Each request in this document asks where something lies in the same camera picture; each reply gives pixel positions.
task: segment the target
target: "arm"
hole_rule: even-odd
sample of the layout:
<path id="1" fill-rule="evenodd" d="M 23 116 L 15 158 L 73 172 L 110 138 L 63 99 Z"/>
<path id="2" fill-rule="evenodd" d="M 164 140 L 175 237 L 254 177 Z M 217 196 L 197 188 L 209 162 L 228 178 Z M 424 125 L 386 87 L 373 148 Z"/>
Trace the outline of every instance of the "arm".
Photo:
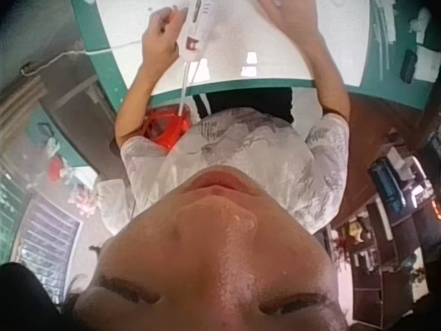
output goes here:
<path id="1" fill-rule="evenodd" d="M 316 82 L 318 100 L 325 112 L 339 114 L 347 121 L 349 95 L 318 30 L 315 0 L 259 0 L 269 18 L 299 47 Z"/>
<path id="2" fill-rule="evenodd" d="M 149 28 L 143 36 L 143 64 L 116 118 L 115 138 L 120 148 L 129 138 L 139 134 L 154 86 L 178 59 L 176 40 L 185 15 L 185 10 L 164 8 L 150 18 Z"/>

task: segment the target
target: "eyebrow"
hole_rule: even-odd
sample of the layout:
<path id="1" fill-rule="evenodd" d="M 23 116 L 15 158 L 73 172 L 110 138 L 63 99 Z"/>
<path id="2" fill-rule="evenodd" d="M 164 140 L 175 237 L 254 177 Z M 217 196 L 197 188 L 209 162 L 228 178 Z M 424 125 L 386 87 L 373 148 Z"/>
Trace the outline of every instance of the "eyebrow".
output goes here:
<path id="1" fill-rule="evenodd" d="M 260 305 L 260 311 L 265 314 L 289 314 L 303 308 L 315 305 L 327 305 L 331 300 L 326 294 L 321 293 L 297 293 L 289 297 L 271 300 Z"/>
<path id="2" fill-rule="evenodd" d="M 101 275 L 97 285 L 133 303 L 143 301 L 148 304 L 153 304 L 161 297 L 159 294 L 150 292 L 142 286 L 119 278 L 107 278 Z"/>

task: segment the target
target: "mouth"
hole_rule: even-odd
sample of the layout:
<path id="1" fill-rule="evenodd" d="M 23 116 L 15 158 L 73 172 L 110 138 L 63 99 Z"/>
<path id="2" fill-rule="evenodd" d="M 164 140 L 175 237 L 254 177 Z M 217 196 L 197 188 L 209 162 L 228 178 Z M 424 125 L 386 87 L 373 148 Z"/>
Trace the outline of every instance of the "mouth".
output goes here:
<path id="1" fill-rule="evenodd" d="M 200 190 L 203 188 L 222 187 L 228 190 L 245 193 L 248 195 L 258 195 L 257 189 L 250 183 L 245 182 L 239 176 L 227 170 L 208 170 L 198 175 L 186 187 L 185 191 Z"/>

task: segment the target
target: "white device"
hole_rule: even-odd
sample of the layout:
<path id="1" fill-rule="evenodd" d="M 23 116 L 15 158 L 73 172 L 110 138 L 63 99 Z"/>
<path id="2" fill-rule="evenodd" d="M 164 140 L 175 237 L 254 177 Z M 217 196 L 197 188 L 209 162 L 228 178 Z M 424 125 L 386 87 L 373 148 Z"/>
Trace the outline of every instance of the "white device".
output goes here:
<path id="1" fill-rule="evenodd" d="M 187 29 L 180 56 L 186 62 L 201 59 L 207 46 L 207 39 L 214 20 L 215 0 L 190 0 L 187 14 Z"/>

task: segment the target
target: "white tabletop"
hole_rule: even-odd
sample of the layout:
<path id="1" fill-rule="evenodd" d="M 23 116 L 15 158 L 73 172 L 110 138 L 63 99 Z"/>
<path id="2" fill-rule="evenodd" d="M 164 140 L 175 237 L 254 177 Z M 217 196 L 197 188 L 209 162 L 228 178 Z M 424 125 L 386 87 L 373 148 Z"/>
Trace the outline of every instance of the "white tabletop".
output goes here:
<path id="1" fill-rule="evenodd" d="M 150 14 L 186 0 L 97 0 L 111 47 L 141 39 Z M 360 86 L 369 42 L 369 0 L 317 0 L 319 28 L 347 85 Z M 295 45 L 265 18 L 257 0 L 221 0 L 204 59 L 189 80 L 193 85 L 239 79 L 311 79 Z M 130 87 L 142 61 L 141 45 L 114 51 Z M 178 60 L 159 81 L 154 94 L 179 89 L 183 62 Z"/>

